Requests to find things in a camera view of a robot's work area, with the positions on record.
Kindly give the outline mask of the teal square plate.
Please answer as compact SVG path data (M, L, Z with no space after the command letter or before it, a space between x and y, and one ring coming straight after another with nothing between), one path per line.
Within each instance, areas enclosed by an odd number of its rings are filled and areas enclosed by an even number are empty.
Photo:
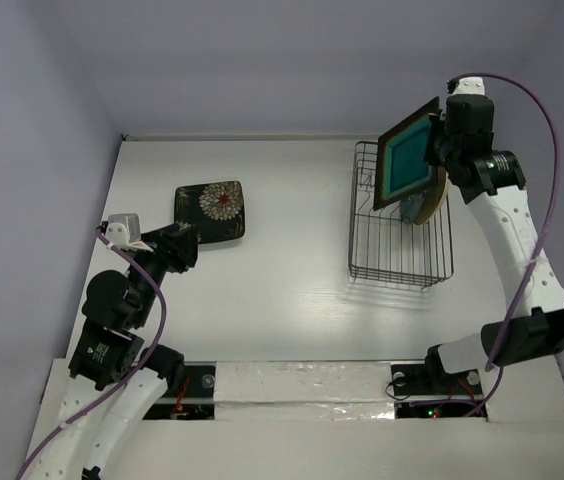
M437 174L427 160L431 116L440 111L434 97L377 141L373 210L378 211L430 187Z

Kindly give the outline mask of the dark patterned round plate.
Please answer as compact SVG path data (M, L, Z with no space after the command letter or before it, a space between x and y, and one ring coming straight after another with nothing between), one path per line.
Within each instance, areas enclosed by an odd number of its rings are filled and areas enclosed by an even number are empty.
M400 202L400 219L406 224L413 224L424 203L423 194L414 194Z

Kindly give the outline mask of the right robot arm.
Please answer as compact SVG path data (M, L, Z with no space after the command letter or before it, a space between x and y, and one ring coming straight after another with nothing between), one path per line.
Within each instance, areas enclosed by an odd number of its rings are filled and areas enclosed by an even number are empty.
M444 116L432 120L428 150L478 221L508 304L504 320L428 350L422 379L435 392L479 367L506 367L564 350L564 288L540 245L545 234L531 218L518 159L492 147L493 118L494 104L485 95L452 94Z

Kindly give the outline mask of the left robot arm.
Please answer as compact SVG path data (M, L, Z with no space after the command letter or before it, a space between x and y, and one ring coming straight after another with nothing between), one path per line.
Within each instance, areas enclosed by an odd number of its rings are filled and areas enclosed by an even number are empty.
M29 453L20 479L111 478L155 401L186 382L183 355L160 342L167 321L161 283L195 266L197 228L172 224L142 233L137 215L117 214L96 237L129 268L102 271L88 283L55 426Z

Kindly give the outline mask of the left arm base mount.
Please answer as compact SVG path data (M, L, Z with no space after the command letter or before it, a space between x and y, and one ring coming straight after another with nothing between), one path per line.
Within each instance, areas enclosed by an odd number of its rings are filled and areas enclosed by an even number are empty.
M184 404L211 404L216 385L215 363L186 363L176 396Z

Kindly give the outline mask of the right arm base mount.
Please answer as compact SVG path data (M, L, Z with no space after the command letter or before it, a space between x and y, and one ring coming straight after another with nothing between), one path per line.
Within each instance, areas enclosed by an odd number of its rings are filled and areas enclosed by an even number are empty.
M392 363L390 389L398 398L418 396L449 397L452 393L483 395L476 370L448 374L431 373L424 363Z

